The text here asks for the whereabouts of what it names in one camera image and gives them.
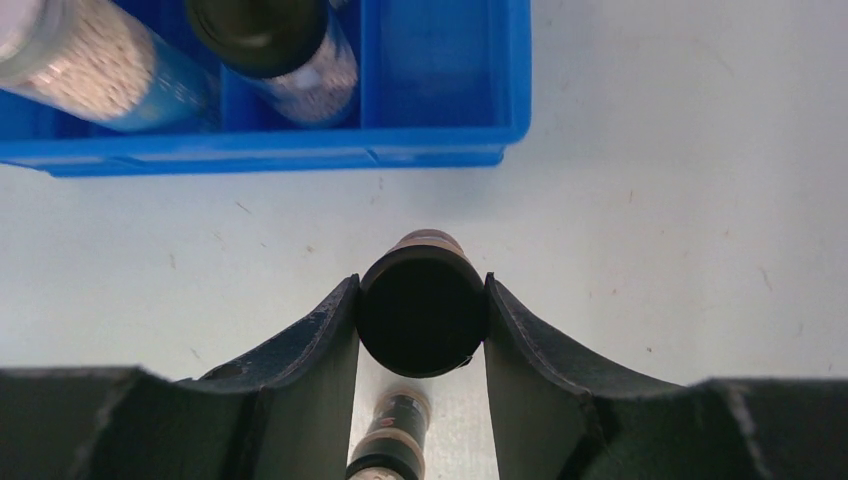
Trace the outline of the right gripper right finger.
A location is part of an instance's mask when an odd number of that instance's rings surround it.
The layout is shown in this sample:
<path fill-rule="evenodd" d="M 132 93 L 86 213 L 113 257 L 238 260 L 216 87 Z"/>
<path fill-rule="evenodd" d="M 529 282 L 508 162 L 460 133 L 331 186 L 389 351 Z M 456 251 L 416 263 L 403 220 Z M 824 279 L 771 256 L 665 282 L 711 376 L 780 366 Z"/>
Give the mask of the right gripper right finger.
<path fill-rule="evenodd" d="M 677 385 L 565 335 L 486 279 L 486 381 L 504 479 L 843 479 L 845 379 Z"/>

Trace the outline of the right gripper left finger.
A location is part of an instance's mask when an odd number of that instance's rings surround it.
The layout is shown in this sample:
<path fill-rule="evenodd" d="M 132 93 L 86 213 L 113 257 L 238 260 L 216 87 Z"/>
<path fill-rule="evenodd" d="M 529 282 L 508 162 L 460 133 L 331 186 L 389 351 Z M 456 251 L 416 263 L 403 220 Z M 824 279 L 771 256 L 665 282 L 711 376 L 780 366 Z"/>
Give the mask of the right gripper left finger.
<path fill-rule="evenodd" d="M 359 279 L 197 379 L 138 366 L 5 368 L 5 479 L 341 479 Z"/>

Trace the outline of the small dark bottle front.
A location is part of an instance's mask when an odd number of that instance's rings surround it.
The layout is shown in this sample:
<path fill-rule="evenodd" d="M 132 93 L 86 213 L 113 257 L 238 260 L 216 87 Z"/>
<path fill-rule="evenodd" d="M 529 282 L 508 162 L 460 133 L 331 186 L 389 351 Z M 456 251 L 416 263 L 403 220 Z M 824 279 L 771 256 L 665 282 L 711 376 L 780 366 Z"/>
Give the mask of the small dark bottle front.
<path fill-rule="evenodd" d="M 398 388 L 378 399 L 366 434 L 346 468 L 348 479 L 423 479 L 429 400 L 421 391 Z"/>

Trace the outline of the small dark bottle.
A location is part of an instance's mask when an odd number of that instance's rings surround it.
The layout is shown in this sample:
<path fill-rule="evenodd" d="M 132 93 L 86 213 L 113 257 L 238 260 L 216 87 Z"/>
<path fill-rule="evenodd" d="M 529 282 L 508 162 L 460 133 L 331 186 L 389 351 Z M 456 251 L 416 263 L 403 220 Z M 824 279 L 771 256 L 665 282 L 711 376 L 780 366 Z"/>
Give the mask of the small dark bottle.
<path fill-rule="evenodd" d="M 429 400 L 421 391 L 398 388 L 378 399 L 366 434 L 346 468 L 348 479 L 423 479 Z"/>
<path fill-rule="evenodd" d="M 451 235 L 414 230 L 361 279 L 355 324 L 381 366 L 435 378 L 470 363 L 486 338 L 484 281 Z"/>

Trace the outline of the black lid jar front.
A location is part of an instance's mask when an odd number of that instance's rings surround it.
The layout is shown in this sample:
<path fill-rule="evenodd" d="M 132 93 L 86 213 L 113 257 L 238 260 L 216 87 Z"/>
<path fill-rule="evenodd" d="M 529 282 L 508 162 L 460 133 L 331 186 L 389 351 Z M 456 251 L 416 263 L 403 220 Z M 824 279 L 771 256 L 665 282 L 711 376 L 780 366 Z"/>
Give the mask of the black lid jar front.
<path fill-rule="evenodd" d="M 343 123 L 358 101 L 353 46 L 329 1 L 187 1 L 195 36 L 274 110 L 306 128 Z"/>

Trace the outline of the silver lid jar front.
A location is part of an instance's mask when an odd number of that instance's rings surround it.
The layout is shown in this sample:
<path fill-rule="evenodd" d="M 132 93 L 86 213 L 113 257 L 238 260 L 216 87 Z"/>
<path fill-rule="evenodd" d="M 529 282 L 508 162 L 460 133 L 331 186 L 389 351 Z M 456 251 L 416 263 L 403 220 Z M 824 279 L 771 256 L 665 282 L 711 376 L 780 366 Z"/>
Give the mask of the silver lid jar front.
<path fill-rule="evenodd" d="M 219 89 L 113 1 L 4 1 L 1 88 L 123 133 L 213 130 Z"/>

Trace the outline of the blue plastic bin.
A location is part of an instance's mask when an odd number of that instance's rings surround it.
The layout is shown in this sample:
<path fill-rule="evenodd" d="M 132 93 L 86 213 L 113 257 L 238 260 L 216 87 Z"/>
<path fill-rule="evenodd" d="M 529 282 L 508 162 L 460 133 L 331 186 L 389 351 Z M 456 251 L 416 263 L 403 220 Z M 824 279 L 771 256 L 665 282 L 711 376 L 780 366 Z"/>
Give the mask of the blue plastic bin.
<path fill-rule="evenodd" d="M 304 129 L 275 112 L 193 35 L 182 2 L 124 8 L 217 77 L 218 128 L 123 134 L 3 93 L 3 163 L 56 177 L 490 166 L 531 123 L 526 1 L 348 3 L 337 18 L 360 89 L 331 129 Z"/>

